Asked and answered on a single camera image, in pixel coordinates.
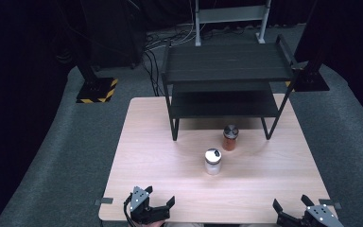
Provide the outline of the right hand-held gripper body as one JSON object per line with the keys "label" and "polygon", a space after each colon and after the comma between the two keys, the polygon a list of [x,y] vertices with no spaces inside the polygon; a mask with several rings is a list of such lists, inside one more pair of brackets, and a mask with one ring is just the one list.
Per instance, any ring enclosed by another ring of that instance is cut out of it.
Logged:
{"label": "right hand-held gripper body", "polygon": [[307,206],[301,218],[294,218],[283,210],[277,224],[280,227],[344,227],[326,205]]}

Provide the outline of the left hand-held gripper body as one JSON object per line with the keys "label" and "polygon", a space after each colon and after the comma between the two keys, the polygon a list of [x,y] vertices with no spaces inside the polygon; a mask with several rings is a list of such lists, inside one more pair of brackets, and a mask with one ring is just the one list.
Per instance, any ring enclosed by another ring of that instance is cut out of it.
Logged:
{"label": "left hand-held gripper body", "polygon": [[124,201],[124,215],[129,225],[147,225],[170,218],[171,208],[168,208],[166,204],[158,207],[149,205],[150,194],[139,186],[133,187],[133,190]]}

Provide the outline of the white powder glass jar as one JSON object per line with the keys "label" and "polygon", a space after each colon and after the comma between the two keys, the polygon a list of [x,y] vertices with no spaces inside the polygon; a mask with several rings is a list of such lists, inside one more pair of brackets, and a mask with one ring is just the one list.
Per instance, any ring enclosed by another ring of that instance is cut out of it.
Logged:
{"label": "white powder glass jar", "polygon": [[216,175],[221,169],[221,152],[217,148],[210,148],[205,152],[205,167],[210,175]]}

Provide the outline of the orange powder glass jar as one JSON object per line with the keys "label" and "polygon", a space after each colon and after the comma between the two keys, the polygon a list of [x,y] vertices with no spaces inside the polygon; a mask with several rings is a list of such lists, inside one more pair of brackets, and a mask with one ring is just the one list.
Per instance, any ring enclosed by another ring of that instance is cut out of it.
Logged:
{"label": "orange powder glass jar", "polygon": [[232,151],[236,147],[239,129],[236,125],[228,125],[223,130],[222,147],[227,151]]}

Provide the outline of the black two-tier shelf rack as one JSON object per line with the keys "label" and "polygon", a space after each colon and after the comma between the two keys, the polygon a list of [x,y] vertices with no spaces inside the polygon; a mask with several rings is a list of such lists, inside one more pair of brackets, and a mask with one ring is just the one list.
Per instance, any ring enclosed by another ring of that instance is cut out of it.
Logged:
{"label": "black two-tier shelf rack", "polygon": [[183,118],[225,117],[258,117],[269,139],[300,68],[278,35],[270,44],[168,44],[161,76],[174,140]]}

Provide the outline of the black stand with striped base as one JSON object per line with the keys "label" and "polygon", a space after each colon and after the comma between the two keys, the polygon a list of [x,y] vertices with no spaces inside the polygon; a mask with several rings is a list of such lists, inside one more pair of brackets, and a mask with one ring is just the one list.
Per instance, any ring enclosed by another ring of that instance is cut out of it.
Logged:
{"label": "black stand with striped base", "polygon": [[103,103],[110,101],[118,79],[99,78],[88,64],[83,52],[74,48],[73,55],[84,83],[77,95],[77,103]]}

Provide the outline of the black stand with flat base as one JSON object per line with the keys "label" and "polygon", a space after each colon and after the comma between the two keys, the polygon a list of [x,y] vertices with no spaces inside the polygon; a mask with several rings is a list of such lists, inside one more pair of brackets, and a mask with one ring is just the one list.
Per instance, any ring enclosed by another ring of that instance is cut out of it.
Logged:
{"label": "black stand with flat base", "polygon": [[299,76],[294,86],[296,92],[328,91],[329,87],[322,75],[320,67],[325,61],[329,48],[330,25],[327,9],[328,0],[316,0],[311,10],[306,26],[302,32],[295,51],[297,62],[306,62],[299,70]]}

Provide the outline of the dark cabinet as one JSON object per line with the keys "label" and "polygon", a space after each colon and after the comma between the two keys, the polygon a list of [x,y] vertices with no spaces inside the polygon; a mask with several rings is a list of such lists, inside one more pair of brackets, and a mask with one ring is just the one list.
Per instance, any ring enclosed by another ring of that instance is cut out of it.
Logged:
{"label": "dark cabinet", "polygon": [[147,36],[140,1],[80,0],[80,3],[91,42],[91,65],[98,68],[138,65]]}

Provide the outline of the grey metal stand frame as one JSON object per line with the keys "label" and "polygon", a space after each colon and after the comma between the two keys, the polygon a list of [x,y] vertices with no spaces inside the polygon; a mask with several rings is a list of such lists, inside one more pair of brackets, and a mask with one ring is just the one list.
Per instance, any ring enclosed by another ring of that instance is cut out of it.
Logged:
{"label": "grey metal stand frame", "polygon": [[201,9],[199,0],[195,0],[195,46],[201,46],[200,26],[206,24],[230,23],[241,21],[260,21],[260,31],[255,34],[259,44],[265,43],[265,31],[268,23],[271,0],[263,5],[221,9]]}

